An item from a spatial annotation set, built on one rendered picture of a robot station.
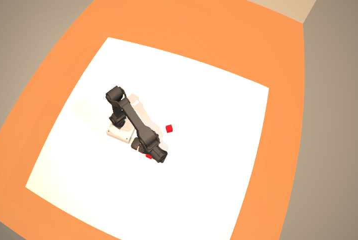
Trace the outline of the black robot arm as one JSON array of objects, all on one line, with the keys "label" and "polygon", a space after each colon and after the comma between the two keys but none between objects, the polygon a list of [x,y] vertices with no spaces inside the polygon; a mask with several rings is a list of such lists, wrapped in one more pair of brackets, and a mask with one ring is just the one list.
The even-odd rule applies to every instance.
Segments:
[{"label": "black robot arm", "polygon": [[157,163],[163,161],[167,155],[159,147],[159,135],[142,122],[139,115],[130,104],[131,102],[127,98],[125,90],[116,85],[105,95],[106,100],[111,104],[113,110],[112,115],[109,117],[112,125],[120,130],[125,125],[125,119],[127,117],[135,128],[136,135],[139,138],[139,142],[143,149],[146,150]]}]

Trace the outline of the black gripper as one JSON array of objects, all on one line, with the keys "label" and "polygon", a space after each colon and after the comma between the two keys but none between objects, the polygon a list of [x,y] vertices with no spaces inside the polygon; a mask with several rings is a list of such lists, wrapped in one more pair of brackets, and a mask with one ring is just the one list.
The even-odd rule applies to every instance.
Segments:
[{"label": "black gripper", "polygon": [[[147,152],[146,150],[144,150],[144,148],[143,148],[143,146],[140,144],[140,142],[139,142],[139,138],[138,137],[135,137],[134,138],[134,140],[133,140],[133,142],[131,143],[131,148],[132,149],[134,149],[134,150],[138,150],[138,152],[140,152],[140,153],[142,153],[142,154],[148,154],[149,156],[151,156],[150,154],[149,154],[149,152]],[[139,148],[138,148],[139,147]],[[138,149],[137,149],[138,148]],[[162,149],[163,150],[163,149]],[[163,150],[165,153],[166,153],[166,155],[168,155],[168,152],[167,151],[165,151],[165,150]],[[166,157],[165,157],[165,159],[166,159]],[[165,159],[163,160],[163,161],[161,161],[161,163],[164,163],[164,161],[165,161]]]}]

